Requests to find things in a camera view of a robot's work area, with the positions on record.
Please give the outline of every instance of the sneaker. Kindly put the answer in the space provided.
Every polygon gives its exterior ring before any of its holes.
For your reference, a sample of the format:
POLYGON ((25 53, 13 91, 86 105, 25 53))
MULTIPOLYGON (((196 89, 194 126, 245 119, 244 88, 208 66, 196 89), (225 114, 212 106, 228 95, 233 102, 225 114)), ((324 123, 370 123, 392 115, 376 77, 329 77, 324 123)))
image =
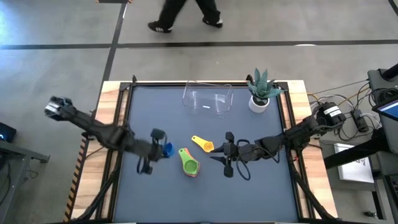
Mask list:
POLYGON ((173 27, 170 28, 164 28, 162 27, 162 25, 159 23, 159 21, 155 21, 155 22, 150 22, 148 23, 148 27, 155 31, 155 32, 162 32, 162 33, 169 33, 172 31, 173 27))
POLYGON ((223 20, 220 18, 219 21, 215 24, 213 23, 209 23, 209 21, 207 21, 205 18, 202 19, 202 21, 209 25, 209 26, 213 26, 213 27, 217 27, 217 28, 221 28, 223 26, 223 20))

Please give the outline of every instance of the black floor stripe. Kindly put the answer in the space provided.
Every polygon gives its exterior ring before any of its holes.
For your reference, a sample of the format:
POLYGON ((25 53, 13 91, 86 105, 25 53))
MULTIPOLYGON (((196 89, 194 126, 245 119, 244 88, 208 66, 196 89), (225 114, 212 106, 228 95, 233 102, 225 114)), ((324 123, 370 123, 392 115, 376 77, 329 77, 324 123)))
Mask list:
POLYGON ((103 78, 102 78, 102 82, 108 81, 109 80, 109 76, 111 75, 114 55, 116 53, 116 48, 118 46, 119 37, 120 37, 120 33, 121 33, 121 30, 122 30, 122 25, 123 25, 123 20, 124 20, 123 17, 124 17, 124 13, 125 13, 126 8, 127 8, 127 4, 126 3, 121 5, 118 21, 116 23, 116 28, 115 28, 114 34, 113 34, 112 46, 111 46, 111 49, 109 50, 108 59, 106 61, 106 65, 105 65, 105 71, 104 71, 104 75, 103 75, 103 78))
POLYGON ((379 45, 398 44, 398 39, 391 40, 314 40, 314 41, 253 41, 253 42, 174 42, 174 43, 127 43, 118 44, 119 49, 162 48, 162 47, 268 47, 296 46, 313 44, 333 45, 379 45))
POLYGON ((0 50, 108 49, 112 44, 28 44, 0 45, 0 50))
POLYGON ((388 0, 388 2, 390 3, 391 8, 394 10, 394 12, 396 12, 397 16, 398 16, 398 7, 397 4, 394 2, 394 0, 388 0))

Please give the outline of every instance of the computer monitor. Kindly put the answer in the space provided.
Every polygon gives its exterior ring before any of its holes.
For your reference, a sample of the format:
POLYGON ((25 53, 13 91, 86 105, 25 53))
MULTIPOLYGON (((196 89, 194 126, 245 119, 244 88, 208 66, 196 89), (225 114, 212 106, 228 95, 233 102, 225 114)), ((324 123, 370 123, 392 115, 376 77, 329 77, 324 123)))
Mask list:
POLYGON ((372 110, 383 116, 398 121, 398 96, 374 106, 372 110))

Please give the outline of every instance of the person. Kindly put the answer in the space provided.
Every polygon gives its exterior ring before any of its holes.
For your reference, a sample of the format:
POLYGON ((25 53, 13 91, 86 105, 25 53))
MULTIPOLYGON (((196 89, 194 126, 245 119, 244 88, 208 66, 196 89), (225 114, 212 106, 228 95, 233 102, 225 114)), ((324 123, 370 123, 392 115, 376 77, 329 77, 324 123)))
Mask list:
MULTIPOLYGON (((148 27, 155 32, 169 33, 178 13, 187 0, 165 0, 159 20, 148 23, 148 27)), ((217 10, 215 0, 196 0, 203 13, 202 21, 213 27, 221 28, 223 20, 220 18, 220 11, 217 10)))

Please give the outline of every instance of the gray floor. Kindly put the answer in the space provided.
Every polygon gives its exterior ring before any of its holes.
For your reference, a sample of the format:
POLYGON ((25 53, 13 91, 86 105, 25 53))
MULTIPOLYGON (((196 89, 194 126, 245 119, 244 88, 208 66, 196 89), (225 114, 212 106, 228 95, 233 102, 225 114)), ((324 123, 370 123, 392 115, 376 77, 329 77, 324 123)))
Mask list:
MULTIPOLYGON (((398 17, 387 0, 216 0, 222 30, 201 22, 189 1, 169 35, 149 31, 162 0, 134 0, 124 15, 119 43, 398 39, 398 17)), ((119 4, 92 0, 0 1, 0 44, 110 44, 119 4)), ((68 96, 88 111, 96 105, 109 49, 0 50, 0 122, 18 130, 16 144, 50 154, 27 181, 9 223, 60 222, 72 181, 81 130, 43 114, 52 95, 68 96)), ((397 63, 398 45, 198 47, 118 49, 110 80, 243 79, 255 67, 270 78, 305 80, 316 92, 366 79, 366 72, 397 63)), ((362 83, 326 92, 351 96, 362 83)), ((369 111, 367 102, 361 105, 369 111)), ((344 129, 353 134, 351 121, 344 129)), ((334 139, 328 134, 325 139, 334 139)), ((367 137, 358 138, 361 142, 367 137)), ((340 218, 374 210, 370 192, 332 189, 340 218)))

